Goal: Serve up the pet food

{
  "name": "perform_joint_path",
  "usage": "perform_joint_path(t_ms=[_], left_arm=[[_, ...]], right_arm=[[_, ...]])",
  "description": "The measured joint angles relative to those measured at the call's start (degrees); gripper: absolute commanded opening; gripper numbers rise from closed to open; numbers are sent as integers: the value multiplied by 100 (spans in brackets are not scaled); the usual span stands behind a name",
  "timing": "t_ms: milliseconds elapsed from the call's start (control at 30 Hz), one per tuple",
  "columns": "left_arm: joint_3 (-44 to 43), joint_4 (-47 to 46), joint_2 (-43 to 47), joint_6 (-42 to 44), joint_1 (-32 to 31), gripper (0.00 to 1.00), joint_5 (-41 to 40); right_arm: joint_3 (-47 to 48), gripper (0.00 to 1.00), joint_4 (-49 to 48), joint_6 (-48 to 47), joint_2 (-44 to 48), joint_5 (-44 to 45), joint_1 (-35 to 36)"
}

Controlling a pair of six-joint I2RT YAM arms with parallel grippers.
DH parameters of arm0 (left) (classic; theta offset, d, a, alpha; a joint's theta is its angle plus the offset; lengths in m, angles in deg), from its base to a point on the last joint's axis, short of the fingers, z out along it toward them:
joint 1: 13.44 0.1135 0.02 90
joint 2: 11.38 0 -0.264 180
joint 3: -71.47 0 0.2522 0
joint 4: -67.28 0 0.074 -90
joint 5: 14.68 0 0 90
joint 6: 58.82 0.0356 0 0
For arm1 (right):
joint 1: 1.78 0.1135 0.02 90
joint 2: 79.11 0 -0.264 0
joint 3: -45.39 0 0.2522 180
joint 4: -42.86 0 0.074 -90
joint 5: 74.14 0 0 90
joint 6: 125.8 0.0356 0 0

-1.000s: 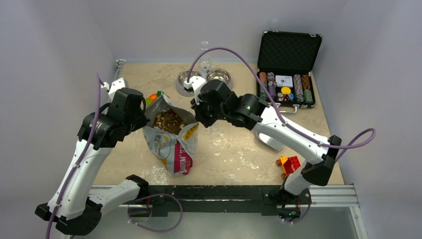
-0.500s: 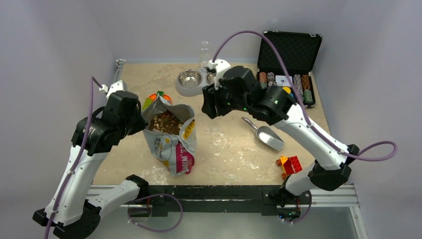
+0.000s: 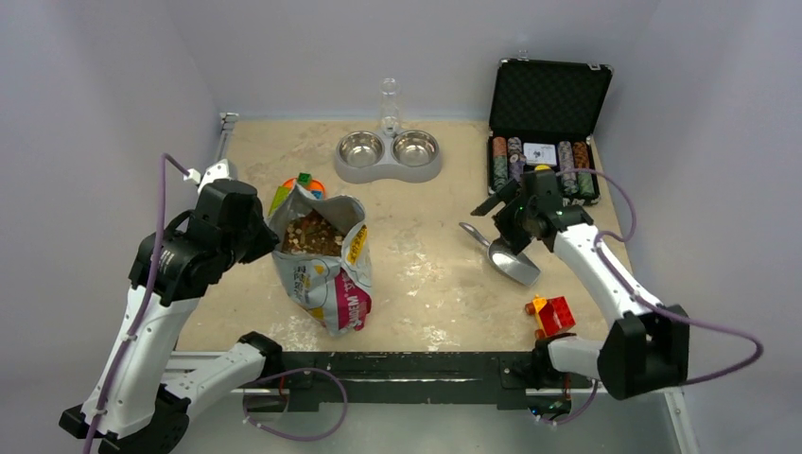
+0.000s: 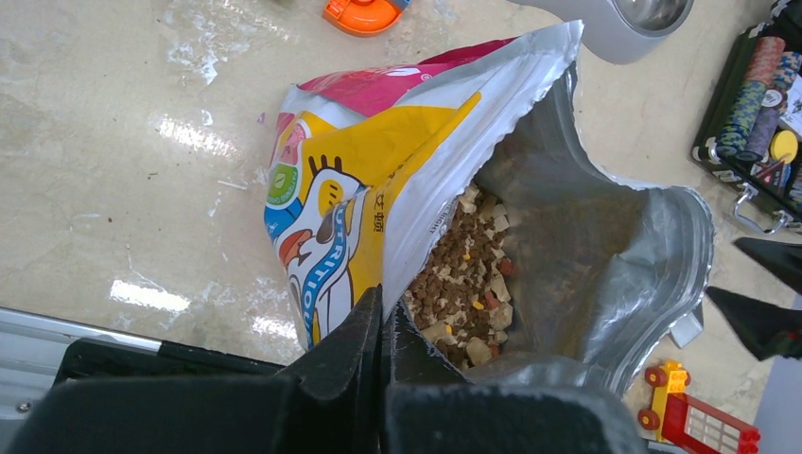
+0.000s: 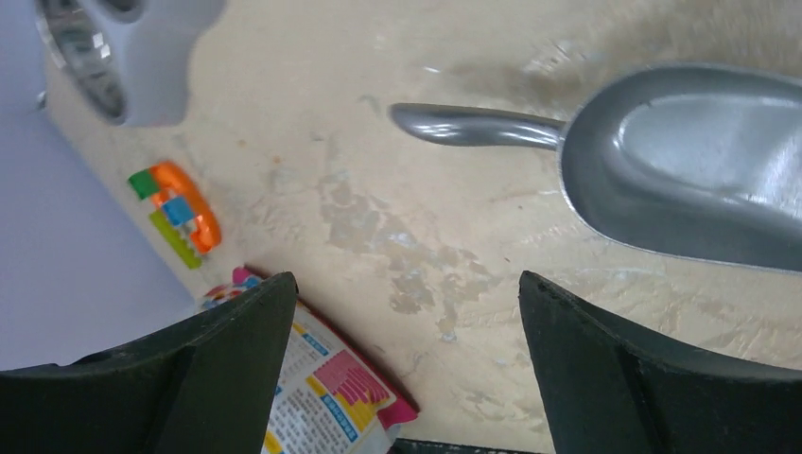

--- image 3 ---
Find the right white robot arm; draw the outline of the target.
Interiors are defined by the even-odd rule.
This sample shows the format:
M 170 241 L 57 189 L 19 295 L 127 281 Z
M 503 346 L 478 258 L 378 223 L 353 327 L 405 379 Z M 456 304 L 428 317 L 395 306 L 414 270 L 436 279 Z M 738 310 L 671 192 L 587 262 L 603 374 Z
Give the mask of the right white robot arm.
M 577 276 L 609 326 L 602 342 L 569 333 L 538 340 L 530 367 L 534 386 L 552 385 L 566 374 L 583 375 L 623 400 L 686 381 L 685 310 L 663 306 L 641 287 L 611 254 L 584 208 L 565 204 L 552 169 L 525 172 L 472 214 L 490 215 L 513 253 L 541 241 Z

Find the pet food bag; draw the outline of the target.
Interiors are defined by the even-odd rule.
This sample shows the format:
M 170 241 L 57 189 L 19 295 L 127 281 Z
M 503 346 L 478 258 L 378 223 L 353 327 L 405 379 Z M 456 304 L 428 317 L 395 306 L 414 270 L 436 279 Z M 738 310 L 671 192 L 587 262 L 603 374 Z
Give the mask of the pet food bag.
M 273 262 L 288 297 L 330 335 L 359 331 L 372 310 L 366 213 L 350 196 L 318 199 L 293 187 L 268 219 Z

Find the metal food scoop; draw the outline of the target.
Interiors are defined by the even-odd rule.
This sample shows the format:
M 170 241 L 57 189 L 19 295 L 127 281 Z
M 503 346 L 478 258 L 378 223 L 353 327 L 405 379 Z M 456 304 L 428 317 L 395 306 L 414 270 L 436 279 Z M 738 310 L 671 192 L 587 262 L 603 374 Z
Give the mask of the metal food scoop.
M 501 238 L 490 241 L 467 222 L 460 222 L 459 226 L 482 245 L 488 261 L 499 273 L 525 287 L 537 282 L 541 270 L 524 253 L 512 253 Z

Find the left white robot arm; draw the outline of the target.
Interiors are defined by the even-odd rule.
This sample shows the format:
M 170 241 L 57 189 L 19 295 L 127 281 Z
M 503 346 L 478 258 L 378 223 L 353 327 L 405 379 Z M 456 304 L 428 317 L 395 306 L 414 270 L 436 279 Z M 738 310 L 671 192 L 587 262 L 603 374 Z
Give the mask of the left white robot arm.
M 124 320 L 101 377 L 83 404 L 62 413 L 60 427 L 88 453 L 167 453 L 225 394 L 276 383 L 281 346 L 257 332 L 191 372 L 168 379 L 165 370 L 207 289 L 277 244 L 256 189 L 233 179 L 206 184 L 193 209 L 160 222 L 132 264 Z

